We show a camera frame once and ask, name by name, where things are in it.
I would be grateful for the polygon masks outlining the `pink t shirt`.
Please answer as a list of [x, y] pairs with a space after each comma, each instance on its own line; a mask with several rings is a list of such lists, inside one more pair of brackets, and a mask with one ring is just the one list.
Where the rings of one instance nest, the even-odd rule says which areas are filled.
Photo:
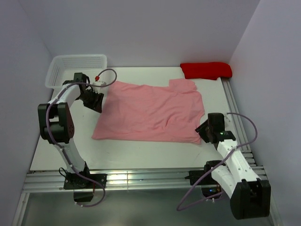
[[202, 96], [191, 80], [173, 79], [167, 87], [117, 81], [108, 89], [92, 139], [198, 145], [195, 130], [204, 114]]

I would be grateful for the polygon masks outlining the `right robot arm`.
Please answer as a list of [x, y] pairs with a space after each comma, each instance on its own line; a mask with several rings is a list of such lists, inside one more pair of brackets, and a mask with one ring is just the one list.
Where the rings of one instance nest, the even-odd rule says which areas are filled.
[[223, 157], [221, 161], [208, 161], [201, 181], [219, 184], [230, 198], [230, 209], [235, 219], [267, 217], [270, 212], [271, 186], [260, 177], [243, 156], [234, 134], [225, 129], [222, 113], [209, 113], [207, 120], [196, 132], [206, 142], [214, 145]]

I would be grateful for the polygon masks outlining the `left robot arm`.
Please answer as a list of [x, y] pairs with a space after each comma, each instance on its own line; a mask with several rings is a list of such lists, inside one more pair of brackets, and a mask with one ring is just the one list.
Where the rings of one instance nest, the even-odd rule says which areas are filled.
[[89, 82], [87, 75], [75, 73], [51, 101], [38, 106], [41, 137], [56, 147], [67, 166], [67, 175], [75, 175], [74, 181], [81, 188], [90, 186], [92, 177], [73, 140], [75, 126], [70, 107], [80, 100], [84, 107], [102, 112], [104, 94], [94, 92]]

